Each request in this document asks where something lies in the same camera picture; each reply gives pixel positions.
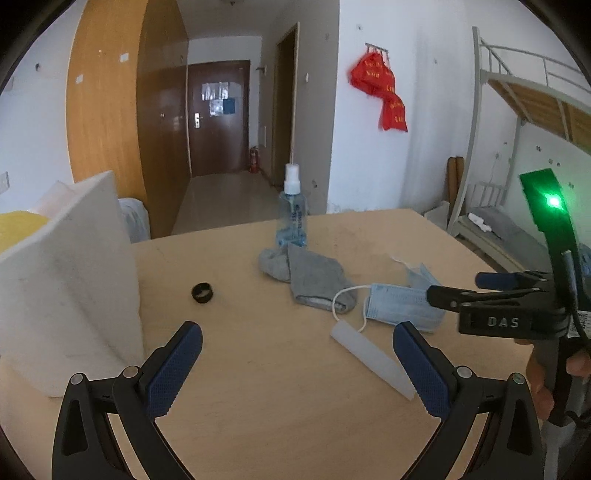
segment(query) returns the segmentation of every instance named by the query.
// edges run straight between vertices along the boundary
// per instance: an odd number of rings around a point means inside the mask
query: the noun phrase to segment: red fabric
[[[398,95],[394,94],[394,97],[395,99],[384,100],[382,118],[380,119],[381,127],[384,130],[396,129],[408,132],[404,104]]]
[[[395,93],[396,80],[381,53],[367,52],[350,72],[350,83],[362,92],[384,100],[380,126],[408,132],[404,104]]]

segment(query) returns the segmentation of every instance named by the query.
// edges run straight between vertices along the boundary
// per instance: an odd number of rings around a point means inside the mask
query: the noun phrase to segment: green light
[[[564,207],[562,206],[562,198],[560,198],[560,195],[545,195],[545,197],[549,207],[556,208],[558,210],[564,210]]]

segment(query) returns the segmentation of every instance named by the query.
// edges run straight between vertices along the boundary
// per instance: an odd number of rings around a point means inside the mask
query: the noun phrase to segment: ear loop
[[[333,298],[333,303],[332,303],[332,312],[333,312],[333,317],[337,322],[340,321],[340,318],[336,314],[336,309],[335,309],[336,299],[338,299],[343,293],[346,293],[348,291],[361,290],[364,288],[368,288],[369,290],[371,290],[370,285],[359,285],[357,287],[345,288],[335,295],[335,297]],[[368,325],[368,317],[367,317],[368,304],[369,304],[369,296],[363,301],[363,326],[359,330],[357,330],[359,333],[363,332]]]

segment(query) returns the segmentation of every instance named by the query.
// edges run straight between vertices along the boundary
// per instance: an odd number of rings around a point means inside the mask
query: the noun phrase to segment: sticker
[[[223,100],[210,100],[209,101],[209,116],[222,116],[223,115]]]
[[[591,337],[591,312],[582,312],[579,310],[579,320],[581,321],[581,326],[583,330],[587,334],[587,336]],[[578,337],[579,334],[577,333],[577,329],[574,326],[574,321],[570,321],[569,326],[569,338]]]
[[[223,114],[224,115],[233,115],[236,113],[236,99],[235,98],[226,98],[222,100],[223,102]]]
[[[229,97],[229,82],[204,83],[201,86],[201,99],[204,102],[208,100],[225,100]]]

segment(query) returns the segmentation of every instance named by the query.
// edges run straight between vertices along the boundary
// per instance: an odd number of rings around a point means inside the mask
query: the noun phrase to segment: black rubber ring
[[[207,303],[213,298],[213,289],[209,283],[200,283],[193,287],[191,292],[193,298],[198,303]]]

